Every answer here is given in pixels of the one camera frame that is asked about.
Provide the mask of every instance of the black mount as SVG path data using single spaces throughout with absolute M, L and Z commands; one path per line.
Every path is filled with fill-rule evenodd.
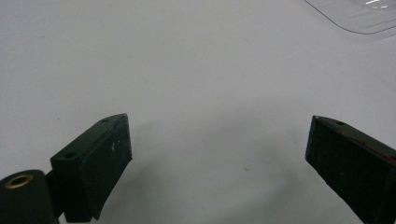
M 0 223 L 90 222 L 132 159 L 128 116 L 101 119 L 51 159 L 47 175 L 27 170 L 0 181 Z

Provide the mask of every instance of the mounting hole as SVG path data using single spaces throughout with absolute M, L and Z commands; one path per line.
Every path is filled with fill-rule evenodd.
M 5 187 L 6 189 L 17 189 L 26 185 L 32 180 L 32 175 L 17 175 L 14 178 L 8 180 L 8 182 L 5 184 Z
M 73 159 L 73 158 L 76 157 L 76 153 L 74 153 L 74 152 L 69 152 L 69 153 L 66 153 L 66 154 L 64 155 L 64 157 L 67 158 L 67 159 Z

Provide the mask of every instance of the clear plastic sheet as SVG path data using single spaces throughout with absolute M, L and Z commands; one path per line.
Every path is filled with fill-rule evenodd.
M 396 0 L 305 0 L 343 29 L 375 34 L 396 26 Z

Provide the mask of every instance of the white tabletop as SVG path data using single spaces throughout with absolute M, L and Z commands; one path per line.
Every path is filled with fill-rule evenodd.
M 0 176 L 127 113 L 99 223 L 361 223 L 304 152 L 313 115 L 396 147 L 394 33 L 303 0 L 2 1 Z

